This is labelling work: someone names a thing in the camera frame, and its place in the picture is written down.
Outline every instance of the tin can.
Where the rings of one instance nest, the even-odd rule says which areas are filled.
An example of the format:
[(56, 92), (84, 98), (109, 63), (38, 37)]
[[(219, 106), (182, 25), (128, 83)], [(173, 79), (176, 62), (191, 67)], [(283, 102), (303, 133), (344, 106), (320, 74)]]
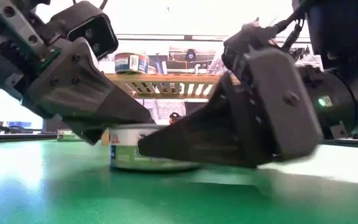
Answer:
[(114, 56), (116, 73), (147, 73), (149, 57), (136, 53), (118, 53)]
[(110, 166), (120, 169), (166, 171), (188, 170), (199, 164), (141, 156), (137, 147), (138, 140), (165, 127), (157, 124), (126, 124), (109, 129)]
[(149, 66), (149, 69), (147, 70), (148, 74), (158, 74), (157, 69), (153, 66)]
[(70, 129), (61, 129), (57, 131), (57, 141), (82, 141), (82, 139)]

